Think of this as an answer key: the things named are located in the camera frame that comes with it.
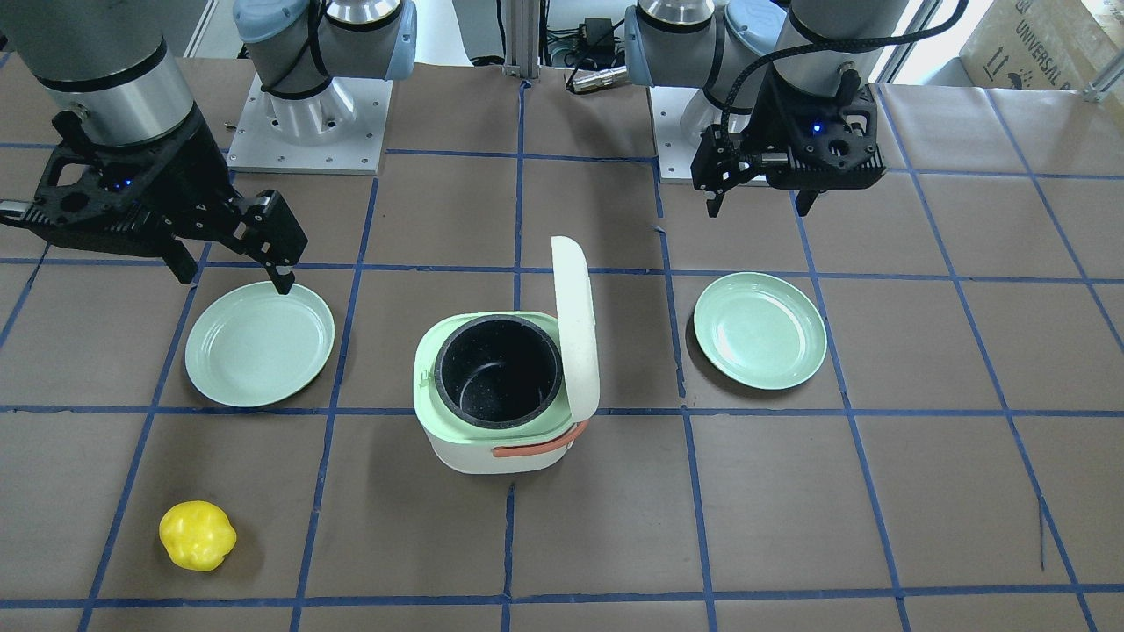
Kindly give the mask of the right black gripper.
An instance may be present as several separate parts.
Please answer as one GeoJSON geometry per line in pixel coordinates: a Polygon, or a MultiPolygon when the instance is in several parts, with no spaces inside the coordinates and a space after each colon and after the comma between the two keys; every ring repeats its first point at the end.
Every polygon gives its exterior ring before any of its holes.
{"type": "Polygon", "coordinates": [[[306,234],[277,190],[245,197],[232,186],[202,112],[132,147],[101,147],[84,112],[52,123],[61,141],[31,200],[3,204],[4,226],[53,247],[164,260],[180,285],[199,272],[185,241],[217,241],[265,267],[278,295],[292,292],[306,234]]]}

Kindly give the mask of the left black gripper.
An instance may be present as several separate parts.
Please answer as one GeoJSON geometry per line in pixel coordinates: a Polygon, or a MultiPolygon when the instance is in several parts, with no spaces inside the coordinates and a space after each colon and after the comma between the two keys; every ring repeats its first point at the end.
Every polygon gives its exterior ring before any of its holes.
{"type": "Polygon", "coordinates": [[[876,139],[874,94],[847,67],[836,91],[813,96],[787,83],[774,69],[763,76],[756,105],[741,133],[711,125],[692,160],[692,187],[707,192],[707,215],[715,219],[725,193],[764,177],[776,189],[798,190],[795,208],[807,217],[826,190],[863,190],[886,172],[876,139]]]}

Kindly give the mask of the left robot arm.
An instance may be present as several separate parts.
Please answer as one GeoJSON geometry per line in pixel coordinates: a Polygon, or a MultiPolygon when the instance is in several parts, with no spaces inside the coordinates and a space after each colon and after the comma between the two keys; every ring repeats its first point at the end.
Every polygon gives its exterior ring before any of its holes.
{"type": "Polygon", "coordinates": [[[692,187],[716,217],[726,193],[763,177],[797,192],[800,215],[830,190],[886,172],[868,75],[904,1],[638,1],[623,18],[629,80],[698,89],[705,118],[692,187]]]}

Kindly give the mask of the green plate near left arm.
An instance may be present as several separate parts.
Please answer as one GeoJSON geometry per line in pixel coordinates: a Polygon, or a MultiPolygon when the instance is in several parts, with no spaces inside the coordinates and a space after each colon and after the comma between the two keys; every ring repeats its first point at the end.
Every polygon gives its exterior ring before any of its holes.
{"type": "Polygon", "coordinates": [[[807,383],[827,353],[818,308],[776,276],[719,277],[703,289],[692,320],[703,355],[736,383],[760,391],[807,383]]]}

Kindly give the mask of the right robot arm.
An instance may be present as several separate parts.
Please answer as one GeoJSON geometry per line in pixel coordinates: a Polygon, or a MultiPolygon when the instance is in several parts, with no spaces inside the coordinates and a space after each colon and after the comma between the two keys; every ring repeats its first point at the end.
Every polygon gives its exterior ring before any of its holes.
{"type": "MultiPolygon", "coordinates": [[[[402,80],[413,1],[237,1],[234,19],[284,139],[353,119],[341,76],[402,80]]],[[[163,261],[197,276],[187,240],[217,241],[292,290],[306,234],[277,190],[241,195],[148,1],[4,1],[3,34],[56,105],[60,135],[28,204],[3,224],[60,249],[163,261]]]]}

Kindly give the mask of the green plate near right arm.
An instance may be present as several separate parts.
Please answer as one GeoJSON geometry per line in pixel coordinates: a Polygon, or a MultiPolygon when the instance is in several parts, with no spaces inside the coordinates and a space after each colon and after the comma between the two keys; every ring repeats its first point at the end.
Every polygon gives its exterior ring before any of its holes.
{"type": "Polygon", "coordinates": [[[329,305],[305,285],[288,294],[242,285],[199,315],[185,338],[185,374],[225,406],[277,404],[321,374],[334,341],[329,305]]]}

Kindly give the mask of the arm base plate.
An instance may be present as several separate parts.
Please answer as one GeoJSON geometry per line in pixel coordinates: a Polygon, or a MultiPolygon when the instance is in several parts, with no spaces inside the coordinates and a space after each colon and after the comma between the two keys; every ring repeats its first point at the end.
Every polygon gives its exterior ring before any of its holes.
{"type": "Polygon", "coordinates": [[[692,183],[691,163],[703,130],[720,120],[720,111],[703,88],[651,87],[652,133],[658,148],[659,180],[692,183]]]}
{"type": "Polygon", "coordinates": [[[325,91],[285,100],[250,84],[227,155],[241,173],[375,177],[393,81],[335,76],[325,91]]]}

